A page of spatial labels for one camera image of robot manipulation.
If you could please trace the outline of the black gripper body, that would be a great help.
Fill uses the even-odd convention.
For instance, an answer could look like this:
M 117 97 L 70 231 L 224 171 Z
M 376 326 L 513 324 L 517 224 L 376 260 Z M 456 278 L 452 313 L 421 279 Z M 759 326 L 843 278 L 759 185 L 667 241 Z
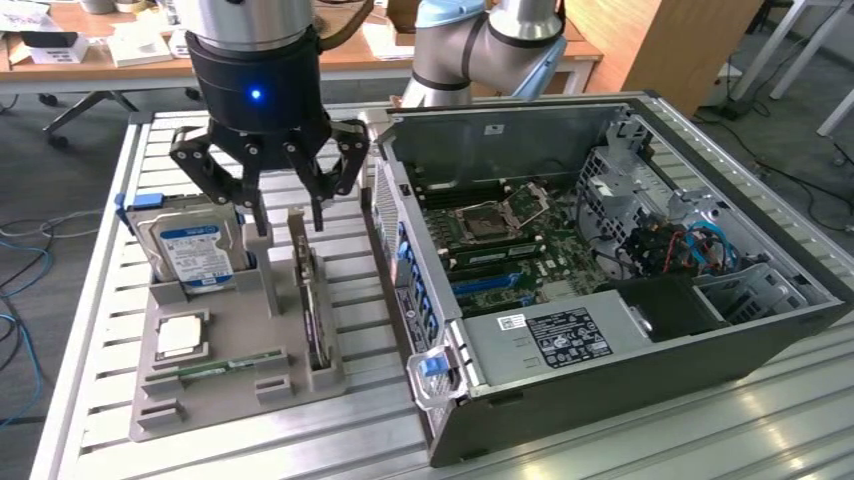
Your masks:
M 320 167 L 330 136 L 321 104 L 318 36 L 308 27 L 294 41 L 264 51 L 229 51 L 185 35 L 210 116 L 210 143 L 261 171 Z

